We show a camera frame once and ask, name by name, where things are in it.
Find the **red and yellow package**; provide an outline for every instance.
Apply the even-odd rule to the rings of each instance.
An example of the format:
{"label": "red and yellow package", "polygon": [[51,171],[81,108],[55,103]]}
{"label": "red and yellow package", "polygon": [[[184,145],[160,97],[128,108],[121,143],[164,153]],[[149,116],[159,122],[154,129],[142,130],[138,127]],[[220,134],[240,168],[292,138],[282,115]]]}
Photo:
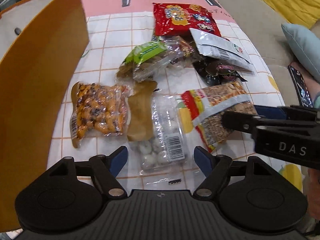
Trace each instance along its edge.
{"label": "red and yellow package", "polygon": [[185,35],[189,28],[202,30],[221,37],[211,13],[199,5],[154,3],[155,35]]}

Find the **sofa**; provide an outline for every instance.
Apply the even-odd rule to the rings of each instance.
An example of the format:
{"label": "sofa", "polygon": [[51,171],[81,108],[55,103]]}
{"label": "sofa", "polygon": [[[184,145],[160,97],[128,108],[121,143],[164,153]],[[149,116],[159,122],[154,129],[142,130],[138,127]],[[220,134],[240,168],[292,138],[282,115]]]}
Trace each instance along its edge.
{"label": "sofa", "polygon": [[[281,29],[287,21],[262,0],[218,0],[249,37],[271,71],[286,106],[298,105],[287,66],[294,55]],[[311,31],[320,38],[320,22]]]}

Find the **yellow fruit print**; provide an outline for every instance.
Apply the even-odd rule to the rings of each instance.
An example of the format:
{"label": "yellow fruit print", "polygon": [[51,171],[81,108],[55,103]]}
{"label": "yellow fruit print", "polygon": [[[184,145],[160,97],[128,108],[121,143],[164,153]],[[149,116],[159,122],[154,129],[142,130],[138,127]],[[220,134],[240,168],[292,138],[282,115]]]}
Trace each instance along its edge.
{"label": "yellow fruit print", "polygon": [[180,120],[182,123],[183,133],[190,133],[193,130],[193,123],[191,120],[191,114],[184,102],[178,103]]}
{"label": "yellow fruit print", "polygon": [[302,175],[297,165],[287,164],[284,167],[282,166],[279,173],[298,190],[302,191]]}
{"label": "yellow fruit print", "polygon": [[268,76],[268,79],[269,79],[270,84],[275,88],[275,90],[279,91],[279,88],[278,88],[275,80],[273,79],[273,77]]}

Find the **smartphone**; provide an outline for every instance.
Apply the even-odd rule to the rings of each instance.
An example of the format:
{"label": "smartphone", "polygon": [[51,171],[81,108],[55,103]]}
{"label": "smartphone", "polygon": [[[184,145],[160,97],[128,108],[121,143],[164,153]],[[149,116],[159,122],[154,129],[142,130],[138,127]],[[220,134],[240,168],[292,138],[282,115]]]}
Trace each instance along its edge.
{"label": "smartphone", "polygon": [[300,106],[313,107],[306,83],[304,82],[301,73],[291,65],[288,66],[288,70],[296,88]]}

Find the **yellow pillow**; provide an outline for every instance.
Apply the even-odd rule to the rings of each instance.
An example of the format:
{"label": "yellow pillow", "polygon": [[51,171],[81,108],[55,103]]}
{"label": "yellow pillow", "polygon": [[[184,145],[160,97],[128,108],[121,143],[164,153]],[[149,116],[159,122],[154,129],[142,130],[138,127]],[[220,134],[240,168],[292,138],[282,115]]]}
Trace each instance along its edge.
{"label": "yellow pillow", "polygon": [[288,22],[310,29],[320,18],[320,0],[263,0]]}

